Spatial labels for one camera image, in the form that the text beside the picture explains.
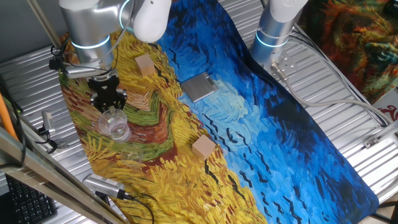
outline glowing blue ring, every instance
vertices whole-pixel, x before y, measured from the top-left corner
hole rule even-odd
[[[261,41],[260,38],[259,38],[259,36],[257,35],[257,33],[256,33],[256,37],[257,37],[257,40],[259,40],[260,43],[262,43],[263,45],[265,45],[265,46],[267,46],[267,47],[281,47],[281,46],[285,45],[285,44],[287,43],[287,41],[288,41],[288,39],[287,39],[286,42],[284,42],[283,44],[279,44],[279,45],[270,45],[270,44],[266,44],[266,43],[264,43],[263,41]]]
[[[80,46],[80,45],[77,45],[77,44],[75,44],[73,42],[72,42],[72,44],[73,44],[73,46],[75,46],[77,48],[80,48],[80,49],[95,49],[97,47],[101,47],[102,45],[106,44],[110,40],[110,38],[111,38],[111,36],[108,35],[108,37],[104,41],[102,41],[99,44],[92,45],[92,46]]]
[[[122,29],[124,29],[124,26],[123,26],[123,24],[122,24],[122,12],[123,12],[123,9],[124,9],[124,7],[126,6],[126,4],[129,3],[129,1],[130,1],[130,0],[125,1],[125,2],[123,3],[122,7],[120,7],[120,12],[119,12],[119,23],[120,23],[120,26],[122,27]]]

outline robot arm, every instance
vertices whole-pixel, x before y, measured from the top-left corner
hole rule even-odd
[[[109,34],[126,29],[143,42],[155,42],[164,34],[171,0],[59,0],[63,17],[83,67],[66,67],[68,78],[87,78],[95,91],[91,104],[101,112],[110,106],[123,109],[127,99],[117,89],[118,73]]]
[[[250,49],[254,60],[266,70],[279,63],[295,19],[308,0],[268,0],[256,38]]]

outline metal grate table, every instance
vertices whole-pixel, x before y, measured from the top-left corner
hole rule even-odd
[[[251,46],[263,6],[260,0],[219,0],[227,10],[248,47]],[[310,50],[288,42],[285,53],[296,64],[288,73],[297,93],[311,102],[355,99],[355,96],[331,67]],[[41,111],[53,114],[57,133],[68,149],[57,150],[53,157],[69,172],[82,180],[92,173],[86,154],[79,142],[67,106],[63,100],[58,73],[49,70],[50,47],[0,64],[0,74],[10,86],[15,100],[24,109],[24,117],[36,128],[41,127]],[[306,108],[333,144],[349,160],[364,181],[384,201],[398,192],[398,148],[389,138],[366,149],[363,142],[382,131],[379,123],[360,106],[334,105]],[[0,175],[0,194],[8,191],[4,174]],[[56,203],[58,215],[46,223],[92,223],[61,203]]]

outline wooden cube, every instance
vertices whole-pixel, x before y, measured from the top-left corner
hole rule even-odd
[[[205,135],[200,136],[192,145],[192,152],[203,160],[206,160],[215,150],[216,144]]]
[[[155,65],[149,54],[144,54],[136,57],[136,62],[143,77],[150,76],[156,72]]]

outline black keyboard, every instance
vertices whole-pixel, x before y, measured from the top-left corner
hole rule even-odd
[[[8,175],[6,178],[16,213],[16,223],[42,223],[55,215],[51,198]]]

